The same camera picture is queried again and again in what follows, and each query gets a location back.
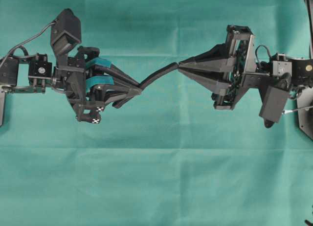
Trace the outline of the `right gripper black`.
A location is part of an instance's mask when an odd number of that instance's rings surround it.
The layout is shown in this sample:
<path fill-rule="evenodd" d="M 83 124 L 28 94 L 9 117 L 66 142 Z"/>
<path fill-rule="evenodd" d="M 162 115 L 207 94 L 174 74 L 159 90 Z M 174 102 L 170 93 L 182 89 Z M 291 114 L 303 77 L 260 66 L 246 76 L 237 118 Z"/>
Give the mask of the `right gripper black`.
<path fill-rule="evenodd" d="M 270 74 L 256 63 L 254 38 L 247 26 L 228 25 L 226 40 L 179 62 L 179 72 L 212 92 L 214 108 L 233 110 L 250 88 L 266 89 Z M 216 79 L 190 70 L 211 71 Z"/>

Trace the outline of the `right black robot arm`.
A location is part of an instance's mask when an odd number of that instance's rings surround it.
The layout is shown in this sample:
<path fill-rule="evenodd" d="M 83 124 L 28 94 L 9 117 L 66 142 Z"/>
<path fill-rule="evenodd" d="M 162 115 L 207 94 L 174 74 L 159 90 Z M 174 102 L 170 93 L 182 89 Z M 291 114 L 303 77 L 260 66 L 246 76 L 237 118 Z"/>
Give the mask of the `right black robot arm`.
<path fill-rule="evenodd" d="M 212 92 L 215 109 L 234 109 L 249 88 L 258 88 L 264 95 L 283 75 L 291 80 L 288 89 L 313 86 L 313 74 L 308 71 L 312 60 L 269 53 L 268 62 L 260 61 L 255 36 L 247 26 L 228 25 L 226 30 L 225 43 L 179 62 L 181 73 Z"/>

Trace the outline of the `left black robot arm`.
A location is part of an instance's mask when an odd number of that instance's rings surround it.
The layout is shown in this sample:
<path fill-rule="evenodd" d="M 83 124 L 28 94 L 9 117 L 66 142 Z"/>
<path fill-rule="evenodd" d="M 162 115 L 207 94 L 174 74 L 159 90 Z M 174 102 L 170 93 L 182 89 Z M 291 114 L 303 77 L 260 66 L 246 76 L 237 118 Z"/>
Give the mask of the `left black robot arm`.
<path fill-rule="evenodd" d="M 75 56 L 61 57 L 55 66 L 46 54 L 11 55 L 0 68 L 0 122 L 10 93 L 45 93 L 48 88 L 66 96 L 76 119 L 98 124 L 100 113 L 112 104 L 120 108 L 142 93 L 143 85 L 112 62 L 100 58 L 95 47 L 78 47 Z"/>

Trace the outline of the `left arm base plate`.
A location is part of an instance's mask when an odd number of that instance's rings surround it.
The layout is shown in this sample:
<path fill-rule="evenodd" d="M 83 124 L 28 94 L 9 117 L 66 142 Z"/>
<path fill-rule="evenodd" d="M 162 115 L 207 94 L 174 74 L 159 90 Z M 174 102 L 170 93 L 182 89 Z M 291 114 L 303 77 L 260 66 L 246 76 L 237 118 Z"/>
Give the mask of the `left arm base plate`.
<path fill-rule="evenodd" d="M 0 126 L 2 126 L 4 123 L 5 98 L 6 98 L 6 93 L 3 91 L 0 91 Z"/>

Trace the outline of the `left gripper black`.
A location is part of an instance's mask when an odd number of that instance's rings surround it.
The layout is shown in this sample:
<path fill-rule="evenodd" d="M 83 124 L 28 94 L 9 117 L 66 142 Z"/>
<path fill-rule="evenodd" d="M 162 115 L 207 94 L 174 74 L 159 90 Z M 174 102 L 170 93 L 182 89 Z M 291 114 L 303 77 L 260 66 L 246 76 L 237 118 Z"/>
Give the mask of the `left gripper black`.
<path fill-rule="evenodd" d="M 98 107 L 110 103 L 122 106 L 142 92 L 136 80 L 111 61 L 98 57 L 99 53 L 96 47 L 80 46 L 73 57 L 67 53 L 56 57 L 51 88 L 67 97 L 80 122 L 98 124 Z"/>

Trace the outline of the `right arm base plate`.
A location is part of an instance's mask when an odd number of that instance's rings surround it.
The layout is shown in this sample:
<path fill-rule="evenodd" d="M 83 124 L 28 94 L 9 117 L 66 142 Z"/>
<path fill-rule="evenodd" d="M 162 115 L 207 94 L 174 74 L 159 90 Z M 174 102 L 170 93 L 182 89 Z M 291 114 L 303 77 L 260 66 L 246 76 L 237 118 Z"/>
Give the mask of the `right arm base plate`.
<path fill-rule="evenodd" d="M 310 139 L 313 138 L 313 90 L 304 89 L 301 96 L 296 100 L 297 107 L 310 107 L 298 111 L 299 128 Z"/>

